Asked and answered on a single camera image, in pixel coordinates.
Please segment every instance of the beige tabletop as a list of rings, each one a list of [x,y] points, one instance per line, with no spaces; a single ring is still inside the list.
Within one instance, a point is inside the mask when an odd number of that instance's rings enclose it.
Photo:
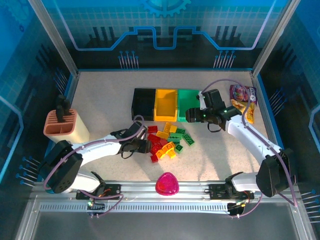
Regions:
[[[222,71],[105,71],[82,72],[72,102],[95,140],[131,126],[131,104],[135,88],[172,88],[203,90],[218,79],[235,79],[252,86],[249,72]],[[226,106],[230,106],[231,82],[219,82],[211,87],[220,91]],[[254,110],[254,127],[267,136],[258,106]],[[163,130],[165,122],[145,122]],[[259,165],[242,144],[225,131],[211,133],[205,123],[174,122],[194,139],[177,157],[168,156],[152,163],[149,154],[135,153],[128,159],[120,155],[106,156],[83,166],[97,172],[105,180],[154,181],[165,173],[173,173],[179,181],[224,180],[237,172],[256,172]]]

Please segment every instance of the white robotic arm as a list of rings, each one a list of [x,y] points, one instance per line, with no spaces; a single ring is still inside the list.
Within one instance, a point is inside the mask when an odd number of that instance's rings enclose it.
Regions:
[[[237,138],[260,165],[259,172],[239,172],[226,179],[225,190],[230,198],[244,191],[261,191],[267,197],[272,197],[288,188],[284,168],[275,157],[275,152],[284,159],[290,177],[294,178],[294,168],[292,161],[289,160],[291,152],[282,150],[278,145],[269,141],[248,122],[244,124],[241,112],[233,106],[226,107],[218,90],[214,89],[203,95],[199,93],[198,97],[200,107],[186,111],[187,121],[219,125],[221,129]],[[73,189],[89,193],[96,192],[97,188],[103,184],[102,179],[95,172],[85,172],[80,167],[96,159],[123,152],[148,153],[151,149],[151,142],[144,140],[146,132],[147,127],[142,127],[141,123],[135,122],[129,129],[112,132],[94,142],[72,145],[66,141],[60,141],[39,165],[39,173],[46,178],[62,157],[77,150],[54,172],[48,185],[54,193],[69,192]],[[135,133],[136,137],[126,141],[122,140]]]
[[[81,167],[91,161],[124,152],[149,153],[151,142],[145,140],[148,128],[140,122],[134,122],[129,129],[123,129],[91,142],[70,144],[63,140],[58,142],[44,161],[39,165],[39,174],[45,179],[54,167],[67,154],[70,156],[53,173],[47,184],[54,193],[67,193],[83,190],[92,193],[104,184],[95,172],[88,172]]]
[[[235,107],[226,107],[217,89],[199,92],[199,108],[186,111],[186,119],[190,123],[207,122],[219,125],[221,129],[234,136],[249,150],[260,165],[259,172],[239,172],[226,179],[229,192],[260,191],[267,197],[289,187],[285,170],[275,153],[281,156],[291,180],[295,178],[292,151],[283,150],[258,132],[250,123],[243,122],[243,116]]]

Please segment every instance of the colorful package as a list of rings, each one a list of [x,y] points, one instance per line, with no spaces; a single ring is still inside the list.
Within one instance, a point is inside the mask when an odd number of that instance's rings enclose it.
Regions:
[[[244,101],[236,101],[234,99],[231,99],[231,104],[232,106],[234,106],[235,108],[239,109],[241,113],[244,113],[248,103],[244,102]],[[244,117],[245,119],[251,123],[254,124],[255,123],[255,118],[254,118],[254,111],[255,111],[255,104],[253,102],[250,103],[250,106],[248,108],[248,111],[246,111]]]
[[[257,104],[257,89],[253,86],[245,86],[245,88],[249,90],[251,103]],[[238,102],[248,102],[248,94],[239,84],[230,85],[229,91],[230,99],[237,100]]]

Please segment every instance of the gear graphic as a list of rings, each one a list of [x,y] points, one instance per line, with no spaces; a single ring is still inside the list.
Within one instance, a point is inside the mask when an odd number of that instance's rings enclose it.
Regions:
[[[186,10],[186,5],[191,3],[191,0],[140,0],[145,10],[149,10],[150,14],[155,14],[157,17],[168,15],[171,17],[174,14],[180,14],[181,10]]]
[[[8,7],[11,15],[22,24],[28,19],[30,15],[30,9],[28,5],[28,0],[5,0],[5,5]]]

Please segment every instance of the green toy block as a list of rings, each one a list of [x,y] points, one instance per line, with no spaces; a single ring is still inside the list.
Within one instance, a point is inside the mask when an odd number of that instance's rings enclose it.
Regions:
[[[183,128],[177,128],[176,131],[175,131],[176,134],[185,134],[186,133],[186,130],[183,129]]]
[[[191,136],[189,134],[183,135],[183,139],[186,141],[186,143],[189,146],[192,146],[193,144],[195,144],[195,141],[191,138]]]
[[[174,150],[175,150],[178,154],[180,154],[183,149],[184,149],[184,147],[181,146],[180,144],[176,145],[175,148],[174,148]]]
[[[172,137],[176,137],[176,138],[179,138],[180,140],[183,138],[183,134],[182,133],[170,133],[170,138],[172,138]]]
[[[178,137],[169,137],[167,139],[168,143],[173,142],[173,143],[180,143],[180,138]]]

